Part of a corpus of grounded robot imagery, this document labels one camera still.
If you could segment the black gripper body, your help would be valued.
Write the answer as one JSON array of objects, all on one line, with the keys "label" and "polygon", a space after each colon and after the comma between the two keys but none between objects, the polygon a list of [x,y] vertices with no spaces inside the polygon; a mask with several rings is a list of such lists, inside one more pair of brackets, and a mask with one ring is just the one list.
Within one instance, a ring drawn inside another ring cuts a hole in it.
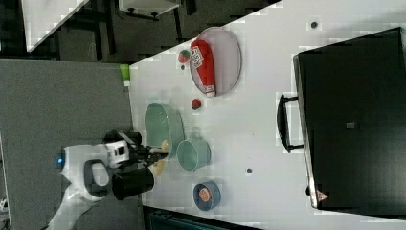
[{"label": "black gripper body", "polygon": [[149,167],[149,157],[150,157],[150,147],[143,146],[143,145],[135,145],[129,144],[128,146],[129,151],[129,164],[143,164],[145,167]]}]

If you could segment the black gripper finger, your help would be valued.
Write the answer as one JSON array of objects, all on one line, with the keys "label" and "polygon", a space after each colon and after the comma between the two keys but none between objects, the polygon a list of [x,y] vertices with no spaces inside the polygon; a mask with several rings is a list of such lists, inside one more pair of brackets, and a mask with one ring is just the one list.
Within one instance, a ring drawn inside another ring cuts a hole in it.
[{"label": "black gripper finger", "polygon": [[148,164],[155,164],[156,162],[158,162],[159,160],[164,160],[168,157],[168,155],[166,153],[157,153],[157,154],[151,154],[148,157]]},{"label": "black gripper finger", "polygon": [[146,152],[147,153],[164,153],[164,151],[161,148],[150,147],[150,146],[146,146]]}]

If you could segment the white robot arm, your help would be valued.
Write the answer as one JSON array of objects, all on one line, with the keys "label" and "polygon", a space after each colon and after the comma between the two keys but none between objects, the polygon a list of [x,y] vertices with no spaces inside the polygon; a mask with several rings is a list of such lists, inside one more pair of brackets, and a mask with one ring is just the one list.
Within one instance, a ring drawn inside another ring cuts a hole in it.
[{"label": "white robot arm", "polygon": [[108,195],[123,200],[152,190],[151,166],[168,155],[166,141],[159,147],[120,140],[64,148],[56,164],[69,186],[54,216],[41,230],[73,230],[78,219]]}]

